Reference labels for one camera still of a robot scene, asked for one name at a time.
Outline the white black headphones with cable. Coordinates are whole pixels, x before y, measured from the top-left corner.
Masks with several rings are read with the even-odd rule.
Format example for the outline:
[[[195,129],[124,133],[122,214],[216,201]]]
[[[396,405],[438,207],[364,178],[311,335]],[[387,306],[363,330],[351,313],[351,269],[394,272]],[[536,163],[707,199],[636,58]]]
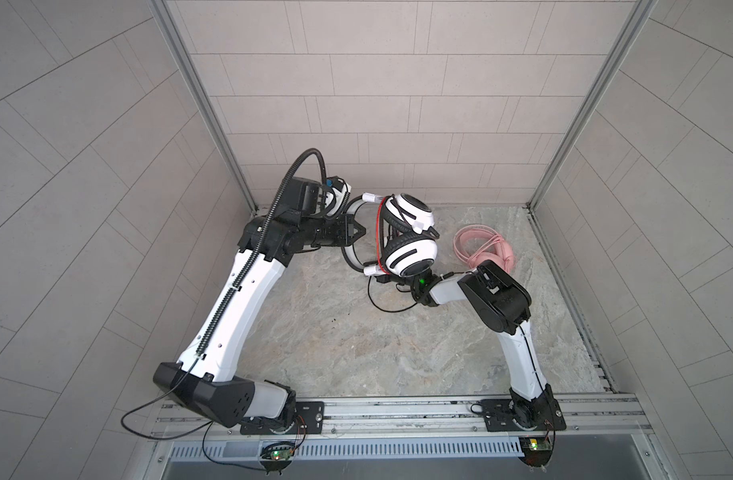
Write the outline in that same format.
[[[378,196],[364,193],[348,202],[346,219],[354,220],[356,213],[366,204],[377,207],[375,216],[375,259],[361,262],[356,248],[350,244],[342,247],[342,255],[350,268],[366,276],[367,281],[393,283],[406,286],[412,304],[390,310],[370,303],[383,313],[403,313],[415,306],[436,306],[431,292],[442,282],[442,277],[432,272],[437,257],[438,232],[431,209],[421,200],[408,194]]]

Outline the pink headphones with cable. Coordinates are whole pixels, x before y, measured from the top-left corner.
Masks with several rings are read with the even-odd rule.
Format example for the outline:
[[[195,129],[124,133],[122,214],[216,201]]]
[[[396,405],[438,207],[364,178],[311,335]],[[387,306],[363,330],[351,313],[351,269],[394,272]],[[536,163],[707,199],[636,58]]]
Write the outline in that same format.
[[[456,257],[471,269],[484,261],[492,261],[506,273],[516,266],[511,245],[493,228],[486,225],[468,225],[460,228],[453,238]]]

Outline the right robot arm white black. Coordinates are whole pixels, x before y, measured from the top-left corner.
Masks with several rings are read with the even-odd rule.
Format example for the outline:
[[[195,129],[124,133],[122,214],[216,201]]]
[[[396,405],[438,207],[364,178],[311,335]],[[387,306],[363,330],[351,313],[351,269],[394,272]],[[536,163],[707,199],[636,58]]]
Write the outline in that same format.
[[[491,260],[474,270],[442,276],[426,271],[410,280],[413,299],[424,306],[466,301],[482,323],[495,332],[509,372],[508,400],[484,399],[470,411],[492,431],[562,431],[566,423],[541,372],[530,332],[531,297]]]

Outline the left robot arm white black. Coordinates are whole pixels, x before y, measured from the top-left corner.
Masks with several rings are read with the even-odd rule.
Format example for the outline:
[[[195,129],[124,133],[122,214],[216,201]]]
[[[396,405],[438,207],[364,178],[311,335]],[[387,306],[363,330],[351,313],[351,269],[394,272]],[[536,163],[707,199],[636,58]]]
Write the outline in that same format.
[[[208,319],[154,384],[162,398],[226,428],[258,424],[286,432],[296,423],[296,394],[270,381],[238,377],[238,358],[270,290],[296,254],[346,248],[366,230],[346,213],[350,186],[326,174],[322,152],[308,148],[286,171],[268,214],[248,223],[234,266]]]

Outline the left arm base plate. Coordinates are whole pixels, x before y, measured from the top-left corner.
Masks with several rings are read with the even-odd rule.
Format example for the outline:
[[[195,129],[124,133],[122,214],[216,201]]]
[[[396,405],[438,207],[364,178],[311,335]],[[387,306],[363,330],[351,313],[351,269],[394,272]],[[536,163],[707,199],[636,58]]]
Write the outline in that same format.
[[[242,435],[292,435],[294,433],[320,434],[324,422],[322,401],[296,402],[294,408],[286,408],[276,419],[265,417],[246,418],[240,425]]]

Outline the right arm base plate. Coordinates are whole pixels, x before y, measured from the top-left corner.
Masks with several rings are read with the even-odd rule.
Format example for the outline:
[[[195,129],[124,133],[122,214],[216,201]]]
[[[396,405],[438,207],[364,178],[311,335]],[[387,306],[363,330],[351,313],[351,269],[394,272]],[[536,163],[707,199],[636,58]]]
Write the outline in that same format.
[[[542,395],[534,400],[484,399],[471,411],[483,418],[488,432],[566,430],[561,408],[550,396]]]

